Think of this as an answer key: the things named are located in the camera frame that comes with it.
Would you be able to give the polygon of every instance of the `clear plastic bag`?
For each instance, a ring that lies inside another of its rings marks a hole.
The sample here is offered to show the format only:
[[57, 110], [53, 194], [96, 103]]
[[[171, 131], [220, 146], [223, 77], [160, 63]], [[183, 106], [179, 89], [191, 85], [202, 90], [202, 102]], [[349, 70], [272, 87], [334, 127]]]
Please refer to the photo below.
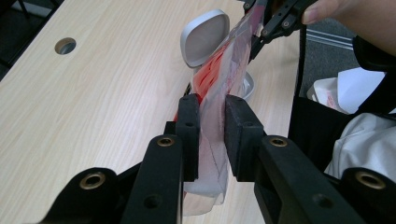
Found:
[[231, 30], [218, 49], [192, 79], [192, 92], [200, 102], [201, 136], [199, 178], [186, 182], [185, 216], [209, 212], [222, 204], [227, 190], [228, 157], [224, 145], [224, 101], [241, 91], [248, 66], [251, 37], [262, 21], [265, 1], [255, 6]]

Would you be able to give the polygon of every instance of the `white cloth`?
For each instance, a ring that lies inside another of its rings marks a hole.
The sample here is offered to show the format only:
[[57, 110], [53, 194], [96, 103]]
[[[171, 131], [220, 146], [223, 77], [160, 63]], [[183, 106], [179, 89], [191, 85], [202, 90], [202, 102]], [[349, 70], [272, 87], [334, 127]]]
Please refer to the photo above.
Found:
[[396, 120], [361, 114], [348, 123], [325, 173], [341, 178], [352, 167], [379, 172], [396, 182]]

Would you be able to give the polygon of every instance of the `white paper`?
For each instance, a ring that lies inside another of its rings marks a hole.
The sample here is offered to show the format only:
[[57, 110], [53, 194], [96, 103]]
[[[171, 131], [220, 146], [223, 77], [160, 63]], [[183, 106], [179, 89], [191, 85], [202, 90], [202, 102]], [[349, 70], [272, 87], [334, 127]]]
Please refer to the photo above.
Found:
[[367, 71], [360, 67], [338, 73], [338, 104], [348, 114], [355, 113], [384, 76], [383, 72]]

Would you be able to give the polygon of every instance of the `bolt hole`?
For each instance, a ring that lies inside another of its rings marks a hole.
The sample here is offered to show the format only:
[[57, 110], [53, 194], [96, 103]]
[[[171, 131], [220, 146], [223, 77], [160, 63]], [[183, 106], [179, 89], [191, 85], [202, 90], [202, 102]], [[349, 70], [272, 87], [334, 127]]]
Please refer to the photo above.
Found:
[[158, 208], [161, 206], [162, 203], [163, 198], [160, 195], [150, 195], [144, 201], [144, 205], [148, 209]]
[[288, 145], [288, 142], [286, 142], [285, 140], [283, 140], [283, 139], [281, 139], [281, 138], [272, 138], [272, 139], [270, 140], [270, 143], [271, 143], [273, 146], [276, 146], [276, 147], [285, 147], [285, 146]]
[[367, 172], [357, 172], [356, 178], [366, 187], [371, 189], [384, 189], [386, 184], [380, 178]]
[[169, 137], [160, 138], [160, 139], [157, 141], [157, 144], [158, 144], [160, 147], [170, 147], [170, 146], [172, 146], [174, 143], [175, 143], [175, 140], [173, 140], [172, 138], [169, 138]]
[[102, 172], [86, 175], [80, 182], [82, 189], [97, 189], [105, 183], [106, 176]]
[[332, 200], [330, 200], [327, 196], [323, 194], [315, 194], [312, 197], [312, 201], [314, 201], [315, 204], [322, 208], [331, 208], [332, 207]]

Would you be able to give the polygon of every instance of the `wooden table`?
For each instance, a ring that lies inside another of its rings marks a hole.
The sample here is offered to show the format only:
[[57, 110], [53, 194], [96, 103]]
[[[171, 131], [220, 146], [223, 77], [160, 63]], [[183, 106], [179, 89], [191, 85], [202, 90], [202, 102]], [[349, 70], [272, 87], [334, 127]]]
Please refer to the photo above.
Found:
[[[234, 26], [242, 3], [66, 0], [0, 83], [0, 222], [34, 223], [77, 173], [116, 173], [143, 158], [191, 80], [183, 27], [220, 8]], [[56, 43], [72, 37], [65, 55]], [[249, 103], [270, 134], [287, 135], [299, 55], [295, 33], [266, 46], [248, 71]], [[184, 223], [263, 223], [252, 184], [231, 178], [224, 205]]]

